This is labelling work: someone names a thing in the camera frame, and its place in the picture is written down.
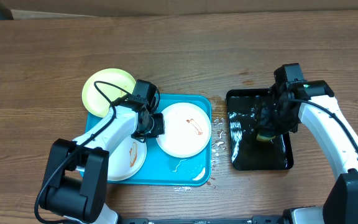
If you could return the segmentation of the green yellow sponge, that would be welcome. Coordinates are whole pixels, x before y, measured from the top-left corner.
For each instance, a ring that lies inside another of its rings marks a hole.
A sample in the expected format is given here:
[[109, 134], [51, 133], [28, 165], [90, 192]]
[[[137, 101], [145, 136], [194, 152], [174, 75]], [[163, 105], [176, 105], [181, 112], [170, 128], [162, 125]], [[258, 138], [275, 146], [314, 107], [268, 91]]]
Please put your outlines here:
[[272, 134], [272, 133], [262, 133], [259, 132], [257, 134], [256, 140], [260, 141], [260, 142], [268, 142], [273, 140], [276, 137], [276, 135]]

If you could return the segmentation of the white plate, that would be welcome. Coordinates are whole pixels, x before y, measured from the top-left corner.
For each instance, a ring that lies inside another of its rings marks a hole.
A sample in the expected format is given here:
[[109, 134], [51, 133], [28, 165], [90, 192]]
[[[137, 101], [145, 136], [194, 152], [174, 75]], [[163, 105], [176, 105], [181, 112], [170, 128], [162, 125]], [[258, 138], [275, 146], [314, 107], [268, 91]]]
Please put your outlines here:
[[132, 177], [143, 166], [146, 156], [146, 143], [126, 137], [109, 157], [108, 181], [116, 182]]
[[175, 103], [163, 111], [164, 133], [157, 143], [168, 155], [187, 158], [199, 154], [210, 142], [211, 122], [199, 106]]

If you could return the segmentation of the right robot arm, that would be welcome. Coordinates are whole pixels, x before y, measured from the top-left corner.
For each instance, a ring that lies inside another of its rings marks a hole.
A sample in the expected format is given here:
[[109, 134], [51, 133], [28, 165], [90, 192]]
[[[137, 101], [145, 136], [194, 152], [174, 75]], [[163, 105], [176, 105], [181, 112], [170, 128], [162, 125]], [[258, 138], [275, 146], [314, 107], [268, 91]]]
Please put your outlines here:
[[257, 140], [269, 141], [304, 124], [321, 147], [336, 182], [322, 206], [289, 208], [279, 223], [358, 223], [358, 135], [324, 80], [309, 82], [298, 63], [273, 73], [271, 104], [258, 112]]

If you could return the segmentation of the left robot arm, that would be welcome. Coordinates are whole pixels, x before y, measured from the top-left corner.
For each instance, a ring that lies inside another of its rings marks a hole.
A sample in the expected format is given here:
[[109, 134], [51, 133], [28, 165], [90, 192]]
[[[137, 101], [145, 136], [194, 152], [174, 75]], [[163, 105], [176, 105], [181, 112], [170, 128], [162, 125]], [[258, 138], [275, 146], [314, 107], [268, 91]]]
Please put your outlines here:
[[39, 209], [60, 215], [59, 223], [118, 223], [119, 215], [106, 205], [109, 158], [125, 139], [142, 147], [164, 133], [158, 88], [137, 80], [132, 92], [108, 100], [107, 115], [72, 141], [57, 139], [50, 148], [44, 179], [35, 199]]

